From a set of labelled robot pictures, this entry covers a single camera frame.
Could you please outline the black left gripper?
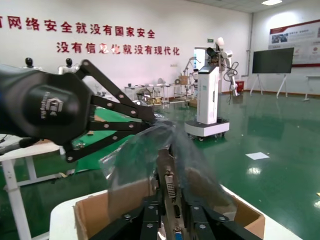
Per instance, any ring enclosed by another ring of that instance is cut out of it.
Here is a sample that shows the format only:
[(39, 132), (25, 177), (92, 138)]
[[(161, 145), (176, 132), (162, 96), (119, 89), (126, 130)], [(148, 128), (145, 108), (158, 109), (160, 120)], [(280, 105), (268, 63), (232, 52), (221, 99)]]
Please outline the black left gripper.
[[(93, 77), (117, 101), (93, 95), (81, 80)], [(128, 122), (91, 121), (91, 105), (134, 119)], [(68, 163), (73, 163), (156, 123), (153, 108), (137, 105), (92, 62), (84, 59), (76, 73), (0, 66), (0, 132), (21, 138), (46, 139), (65, 145)], [(88, 146), (67, 145), (89, 131), (114, 131)]]

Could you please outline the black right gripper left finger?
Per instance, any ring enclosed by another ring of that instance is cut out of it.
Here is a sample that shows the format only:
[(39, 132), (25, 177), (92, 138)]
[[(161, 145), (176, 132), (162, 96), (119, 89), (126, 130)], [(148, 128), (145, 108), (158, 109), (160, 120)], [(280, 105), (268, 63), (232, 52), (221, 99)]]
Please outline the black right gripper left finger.
[(156, 240), (161, 227), (162, 202), (148, 196), (139, 207), (126, 212), (94, 234), (91, 240)]

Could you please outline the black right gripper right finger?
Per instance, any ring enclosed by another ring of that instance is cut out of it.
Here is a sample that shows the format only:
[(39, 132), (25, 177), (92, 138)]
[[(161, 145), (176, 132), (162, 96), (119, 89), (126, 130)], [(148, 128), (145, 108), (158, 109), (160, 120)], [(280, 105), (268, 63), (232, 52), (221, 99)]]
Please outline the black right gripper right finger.
[(237, 210), (235, 217), (229, 217), (212, 210), (199, 197), (190, 194), (182, 196), (184, 227), (191, 240), (262, 240), (263, 231), (250, 231), (263, 217), (251, 207), (233, 197)]

